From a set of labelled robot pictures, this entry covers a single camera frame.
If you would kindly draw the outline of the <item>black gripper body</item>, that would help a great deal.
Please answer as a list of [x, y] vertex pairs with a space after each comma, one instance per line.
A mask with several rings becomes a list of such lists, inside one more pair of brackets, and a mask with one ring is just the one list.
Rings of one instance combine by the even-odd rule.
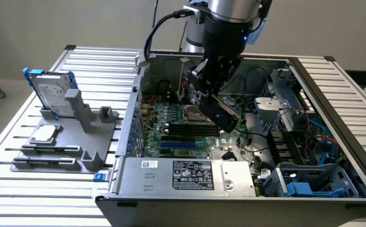
[[211, 14], [206, 16], [202, 45], [207, 62], [217, 62], [219, 58], [237, 58], [241, 55], [251, 25], [251, 21], [234, 23], [218, 19]]

